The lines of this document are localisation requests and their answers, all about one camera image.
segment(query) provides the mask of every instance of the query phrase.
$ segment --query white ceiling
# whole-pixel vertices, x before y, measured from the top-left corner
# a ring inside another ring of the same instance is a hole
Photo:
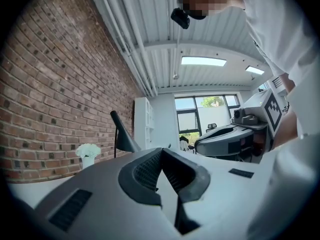
[[[128,61],[124,53],[124,45],[120,42],[115,25],[112,24],[111,16],[102,1],[94,0],[118,47],[123,51],[124,58]],[[107,0],[112,11],[116,12],[113,1]],[[129,37],[123,34],[123,32],[126,33],[123,31],[124,26],[119,24],[121,35],[126,42],[130,41],[134,45],[137,59],[133,61],[138,72],[132,69],[134,68],[132,63],[128,64],[137,81],[143,82],[140,86],[146,89],[146,94],[148,94],[147,82],[151,87],[153,82],[156,92],[159,93],[166,92],[164,89],[167,88],[173,92],[182,92],[186,89],[190,91],[192,87],[214,90],[217,86],[220,90],[222,88],[251,90],[272,75],[248,33],[245,13],[242,9],[232,7],[204,20],[191,19],[189,29],[185,30],[170,19],[172,10],[177,7],[176,0],[125,0],[125,3],[124,0],[116,1],[120,8],[118,11],[121,12],[128,28]],[[139,47],[137,36],[133,31],[128,4],[134,12],[145,57],[141,53],[141,46]],[[121,20],[117,16],[117,13],[114,13],[116,21],[120,23]],[[132,47],[127,45],[127,48],[132,54]],[[220,58],[227,60],[227,63],[224,67],[181,66],[182,56]],[[262,76],[249,73],[245,71],[248,66],[264,70],[265,73]],[[175,72],[179,75],[177,80],[173,79]]]

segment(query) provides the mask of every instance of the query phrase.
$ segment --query ceiling light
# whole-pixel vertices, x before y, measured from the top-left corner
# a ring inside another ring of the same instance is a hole
[[[252,72],[252,73],[256,73],[256,74],[258,74],[258,75],[262,75],[262,74],[264,73],[264,71],[262,71],[262,70],[260,70],[260,69],[257,69],[257,68],[255,68],[255,67],[253,67],[253,66],[248,66],[248,67],[246,68],[246,71],[249,71],[249,72]]]
[[[223,67],[226,64],[226,60],[218,58],[206,58],[206,57],[182,57],[181,65],[208,65]]]

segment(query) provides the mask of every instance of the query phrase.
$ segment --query flower vase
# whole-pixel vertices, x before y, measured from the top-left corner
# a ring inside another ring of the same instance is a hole
[[[82,169],[85,169],[85,168],[92,166],[94,164],[95,164],[94,157],[83,157],[82,158]]]

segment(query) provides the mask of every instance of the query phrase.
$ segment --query person's arm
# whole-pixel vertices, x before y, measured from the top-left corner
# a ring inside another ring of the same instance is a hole
[[[289,79],[289,75],[287,73],[280,75],[279,79],[282,81],[282,84],[289,94],[295,87],[295,83]],[[283,116],[279,129],[274,137],[272,150],[290,140],[293,140],[297,136],[297,116],[292,109],[289,108],[287,114]]]

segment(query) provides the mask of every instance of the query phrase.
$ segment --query white flower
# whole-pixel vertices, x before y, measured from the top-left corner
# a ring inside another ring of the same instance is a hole
[[[75,151],[75,154],[81,158],[84,158],[84,157],[95,158],[100,153],[101,153],[101,148],[98,147],[96,144],[90,144],[90,143],[82,144]]]

